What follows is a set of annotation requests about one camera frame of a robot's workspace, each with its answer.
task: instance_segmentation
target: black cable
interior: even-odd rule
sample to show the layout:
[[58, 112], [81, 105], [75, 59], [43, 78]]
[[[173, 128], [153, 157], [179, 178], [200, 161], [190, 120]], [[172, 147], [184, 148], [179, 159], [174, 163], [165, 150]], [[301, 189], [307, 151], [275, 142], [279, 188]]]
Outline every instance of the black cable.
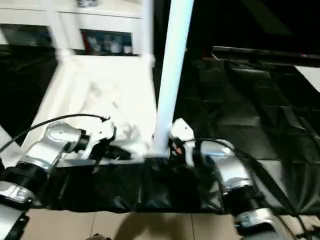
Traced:
[[295, 207], [293, 206], [293, 204], [291, 203], [291, 201], [289, 200], [289, 198], [285, 195], [285, 193], [282, 191], [282, 189], [278, 186], [278, 184], [275, 182], [275, 180], [272, 178], [272, 176], [269, 174], [269, 172], [264, 168], [264, 166], [262, 165], [261, 162], [259, 162], [255, 157], [251, 156], [250, 154], [243, 152], [237, 148], [232, 148], [230, 147], [228, 144], [226, 144], [225, 142], [221, 141], [221, 140], [216, 140], [216, 139], [211, 139], [211, 138], [194, 138], [194, 139], [190, 139], [187, 141], [183, 141], [183, 143], [187, 143], [187, 142], [194, 142], [194, 141], [208, 141], [208, 142], [213, 142], [216, 144], [219, 144], [221, 146], [224, 146], [228, 149], [230, 149], [231, 151], [233, 151], [236, 155], [242, 155], [243, 157], [247, 158], [249, 160], [249, 163], [251, 164], [251, 168], [252, 170], [256, 173], [257, 176], [263, 176], [260, 177], [260, 179], [263, 179], [265, 182], [267, 182], [269, 185], [273, 185], [271, 187], [271, 189], [273, 189], [272, 192], [270, 192], [276, 199], [278, 199], [280, 201], [280, 199], [283, 202], [283, 205], [287, 206], [287, 208], [291, 211], [291, 215], [295, 218], [298, 219], [299, 224], [301, 225], [305, 238], [307, 240], [312, 240], [309, 232], [306, 229], [305, 224], [303, 223], [301, 217], [299, 216], [299, 214], [297, 213]]
[[61, 119], [67, 119], [67, 118], [74, 118], [74, 117], [92, 117], [92, 118], [99, 118], [101, 119], [101, 121], [106, 121], [109, 120], [110, 118], [105, 118], [103, 116], [99, 116], [99, 115], [95, 115], [95, 114], [86, 114], [86, 113], [77, 113], [77, 114], [69, 114], [69, 115], [63, 115], [63, 116], [58, 116], [43, 122], [40, 122], [32, 127], [27, 128], [26, 130], [20, 132], [18, 135], [14, 136], [10, 141], [8, 141], [5, 145], [3, 145], [0, 148], [0, 154], [7, 148], [9, 147], [12, 143], [14, 143], [17, 139], [19, 139], [20, 137], [22, 137], [23, 135], [27, 134], [28, 132], [37, 129], [43, 125], [61, 120]]

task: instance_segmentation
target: black tarp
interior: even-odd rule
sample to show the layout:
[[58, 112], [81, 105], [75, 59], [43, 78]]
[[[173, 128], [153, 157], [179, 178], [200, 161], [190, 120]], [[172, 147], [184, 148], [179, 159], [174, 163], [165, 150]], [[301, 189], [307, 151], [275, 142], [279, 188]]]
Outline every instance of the black tarp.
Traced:
[[54, 48], [0, 45], [0, 125], [11, 136], [31, 126], [57, 64]]
[[[159, 71], [154, 74], [157, 83]], [[319, 100], [320, 94], [294, 67], [187, 58], [174, 116], [186, 120], [196, 137], [226, 139], [257, 158], [299, 214], [316, 215]], [[75, 212], [226, 213], [214, 174], [198, 169], [148, 159], [146, 164], [101, 166], [92, 172], [92, 166], [55, 169], [42, 204]], [[278, 213], [290, 214], [281, 196], [270, 194], [272, 185], [264, 184], [259, 187], [268, 203]]]

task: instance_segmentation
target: white post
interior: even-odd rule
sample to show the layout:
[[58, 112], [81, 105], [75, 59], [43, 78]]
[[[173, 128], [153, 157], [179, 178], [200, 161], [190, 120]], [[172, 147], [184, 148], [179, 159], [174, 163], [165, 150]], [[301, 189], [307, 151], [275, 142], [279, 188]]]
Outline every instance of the white post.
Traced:
[[154, 0], [142, 0], [141, 9], [142, 18], [142, 57], [151, 63], [153, 67], [155, 62], [154, 57]]
[[156, 154], [168, 149], [193, 4], [194, 0], [171, 1], [153, 140]]
[[6, 37], [5, 37], [5, 35], [4, 35], [4, 33], [2, 32], [2, 30], [0, 29], [0, 45], [7, 45], [8, 44], [8, 42], [7, 42], [7, 39], [6, 39]]
[[[0, 147], [5, 145], [10, 140], [11, 136], [0, 126]], [[2, 158], [4, 167], [7, 168], [15, 166], [22, 154], [23, 151], [21, 147], [16, 142], [13, 142], [10, 146], [3, 150], [3, 152], [1, 152], [0, 157]]]
[[49, 24], [50, 36], [53, 40], [55, 52], [59, 61], [72, 56], [72, 51], [69, 49], [67, 35], [64, 31], [59, 13], [55, 10], [55, 0], [42, 0], [42, 4], [46, 11], [46, 18]]

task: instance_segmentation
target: floor tile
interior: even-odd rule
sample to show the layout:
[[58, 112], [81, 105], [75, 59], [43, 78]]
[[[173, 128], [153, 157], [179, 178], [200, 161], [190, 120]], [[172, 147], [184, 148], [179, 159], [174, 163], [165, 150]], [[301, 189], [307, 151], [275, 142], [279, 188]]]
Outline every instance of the floor tile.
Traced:
[[192, 214], [195, 240], [239, 240], [231, 215]]
[[97, 212], [92, 234], [112, 240], [194, 240], [190, 214]]
[[[301, 215], [300, 217], [307, 230], [312, 231], [314, 230], [314, 227], [320, 227], [320, 220], [317, 216]], [[302, 226], [296, 217], [283, 215], [281, 218], [294, 234], [299, 235], [304, 233], [304, 230], [302, 229]]]
[[32, 209], [23, 240], [85, 240], [91, 234], [95, 213]]

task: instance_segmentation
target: robotic arm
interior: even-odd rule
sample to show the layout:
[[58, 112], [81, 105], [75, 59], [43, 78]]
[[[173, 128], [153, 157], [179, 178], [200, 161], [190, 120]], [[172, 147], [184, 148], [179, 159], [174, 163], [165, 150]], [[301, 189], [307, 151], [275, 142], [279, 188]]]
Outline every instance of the robotic arm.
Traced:
[[63, 153], [85, 150], [90, 137], [64, 122], [49, 125], [15, 167], [0, 181], [0, 240], [20, 239], [29, 218], [25, 213]]
[[[223, 204], [234, 216], [238, 233], [251, 240], [287, 239], [281, 225], [274, 221], [272, 211], [265, 207], [264, 196], [255, 188], [246, 167], [232, 151], [232, 144], [224, 140], [221, 140], [224, 144], [183, 141], [193, 139], [193, 131], [183, 120], [176, 123], [172, 128], [171, 149], [176, 150], [176, 155], [184, 155], [186, 165], [207, 166], [215, 172]], [[82, 129], [54, 122], [15, 167], [5, 170], [4, 180], [0, 181], [0, 240], [20, 239], [29, 221], [26, 212], [63, 153], [82, 151], [82, 156], [89, 158], [92, 153], [105, 150], [115, 139], [116, 128], [112, 122], [102, 126], [102, 130], [89, 136]]]
[[263, 194], [255, 188], [251, 175], [231, 150], [232, 144], [222, 141], [230, 148], [203, 141], [200, 152], [206, 163], [214, 165], [223, 204], [233, 215], [239, 235], [246, 240], [287, 239], [272, 211], [266, 207]]

